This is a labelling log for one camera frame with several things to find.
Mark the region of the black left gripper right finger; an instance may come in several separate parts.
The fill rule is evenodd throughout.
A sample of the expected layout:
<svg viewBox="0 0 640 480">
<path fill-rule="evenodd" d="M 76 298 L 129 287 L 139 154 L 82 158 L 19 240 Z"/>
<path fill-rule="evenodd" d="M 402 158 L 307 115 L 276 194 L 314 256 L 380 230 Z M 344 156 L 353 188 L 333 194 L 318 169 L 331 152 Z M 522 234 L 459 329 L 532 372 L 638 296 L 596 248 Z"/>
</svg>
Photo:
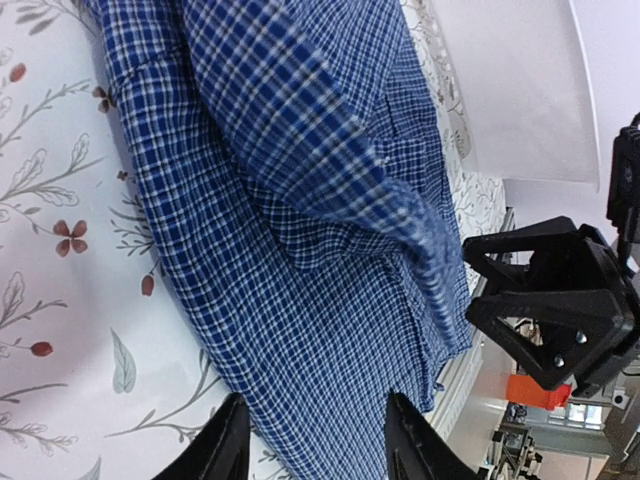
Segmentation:
<svg viewBox="0 0 640 480">
<path fill-rule="evenodd" d="M 387 395 L 384 436 L 390 480 L 478 479 L 401 392 Z"/>
</svg>

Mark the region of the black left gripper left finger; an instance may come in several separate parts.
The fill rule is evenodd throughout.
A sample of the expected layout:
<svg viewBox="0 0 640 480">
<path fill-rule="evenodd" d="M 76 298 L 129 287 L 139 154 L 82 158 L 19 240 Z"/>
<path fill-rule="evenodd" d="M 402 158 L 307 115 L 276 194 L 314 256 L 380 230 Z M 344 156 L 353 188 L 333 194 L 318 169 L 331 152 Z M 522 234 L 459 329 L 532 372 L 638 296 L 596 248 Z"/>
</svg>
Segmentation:
<svg viewBox="0 0 640 480">
<path fill-rule="evenodd" d="M 241 394 L 231 393 L 191 444 L 153 480 L 244 480 L 249 466 L 249 408 Z"/>
</svg>

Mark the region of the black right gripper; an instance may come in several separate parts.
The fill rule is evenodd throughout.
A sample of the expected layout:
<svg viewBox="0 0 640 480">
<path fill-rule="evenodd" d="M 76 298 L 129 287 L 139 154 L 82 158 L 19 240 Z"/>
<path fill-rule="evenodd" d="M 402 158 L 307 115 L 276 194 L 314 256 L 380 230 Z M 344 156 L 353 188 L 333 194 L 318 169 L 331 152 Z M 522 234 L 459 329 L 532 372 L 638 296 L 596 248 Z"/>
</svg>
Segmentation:
<svg viewBox="0 0 640 480">
<path fill-rule="evenodd" d="M 630 250 L 566 216 L 468 238 L 465 262 L 497 289 L 557 291 L 482 296 L 466 318 L 544 390 L 574 379 L 574 394 L 590 397 L 639 350 Z"/>
</svg>

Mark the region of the blue checked long sleeve shirt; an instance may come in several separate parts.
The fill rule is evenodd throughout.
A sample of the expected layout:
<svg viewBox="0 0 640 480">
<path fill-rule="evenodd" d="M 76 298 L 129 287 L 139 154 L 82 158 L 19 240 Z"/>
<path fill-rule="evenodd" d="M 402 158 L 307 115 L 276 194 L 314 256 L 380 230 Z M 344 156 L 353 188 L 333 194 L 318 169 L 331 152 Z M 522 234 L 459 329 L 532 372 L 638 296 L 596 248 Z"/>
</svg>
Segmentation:
<svg viewBox="0 0 640 480">
<path fill-rule="evenodd" d="M 382 479 L 390 390 L 471 345 L 436 111 L 396 1 L 92 1 L 139 198 L 296 479 Z"/>
</svg>

